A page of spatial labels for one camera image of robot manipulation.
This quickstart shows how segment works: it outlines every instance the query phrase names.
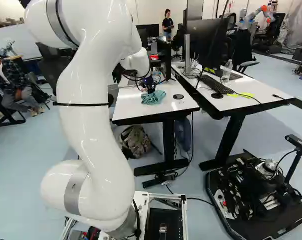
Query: towel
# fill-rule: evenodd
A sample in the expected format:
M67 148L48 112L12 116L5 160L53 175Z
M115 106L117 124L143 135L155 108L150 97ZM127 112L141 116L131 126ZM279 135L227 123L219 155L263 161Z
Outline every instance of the towel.
M150 94L147 93L142 94L141 95L142 104L146 104L146 105L160 104L165 96L166 96L166 92L162 90L156 90L155 92Z

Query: black desk leg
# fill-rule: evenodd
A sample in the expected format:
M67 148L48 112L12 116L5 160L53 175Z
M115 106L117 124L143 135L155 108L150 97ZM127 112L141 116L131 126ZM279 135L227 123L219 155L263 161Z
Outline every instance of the black desk leg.
M188 159L174 160L174 120L167 119L163 122L163 146L165 162L141 166L134 169L134 176L144 176L161 173L166 170L183 168L189 165Z
M225 165L229 157L234 143L241 130L245 115L232 116L226 126L219 149L217 150L215 159L200 163L202 171L217 169Z

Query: person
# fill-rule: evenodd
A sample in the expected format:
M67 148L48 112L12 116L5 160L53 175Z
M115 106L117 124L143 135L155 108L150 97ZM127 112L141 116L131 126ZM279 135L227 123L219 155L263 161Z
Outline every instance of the person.
M30 112L33 117L44 112L32 96L32 88L25 74L15 62L0 59L0 86L4 93L2 105L5 108ZM17 100L24 100L30 106L18 104Z
M166 36L166 40L170 41L172 36L172 29L174 28L173 20L170 18L171 16L171 10L166 9L165 10L165 19L162 23L162 28L164 31L164 36Z

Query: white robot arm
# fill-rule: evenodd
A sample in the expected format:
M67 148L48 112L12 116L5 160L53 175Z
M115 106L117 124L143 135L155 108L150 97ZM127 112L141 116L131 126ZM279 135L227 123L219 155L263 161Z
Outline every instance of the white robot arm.
M65 135L82 161L51 168L42 197L112 237L128 236L136 217L134 178L110 128L107 83L118 62L144 76L149 61L125 1L32 0L25 20L38 41L79 47L59 77L57 103Z

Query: water bottle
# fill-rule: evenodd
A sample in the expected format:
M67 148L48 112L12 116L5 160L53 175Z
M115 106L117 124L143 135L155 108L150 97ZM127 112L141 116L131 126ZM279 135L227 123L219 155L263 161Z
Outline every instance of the water bottle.
M227 61L226 65L224 66L223 75L221 77L221 82L224 85L230 81L232 68L233 68L233 64L232 64L232 60L230 59L229 61Z

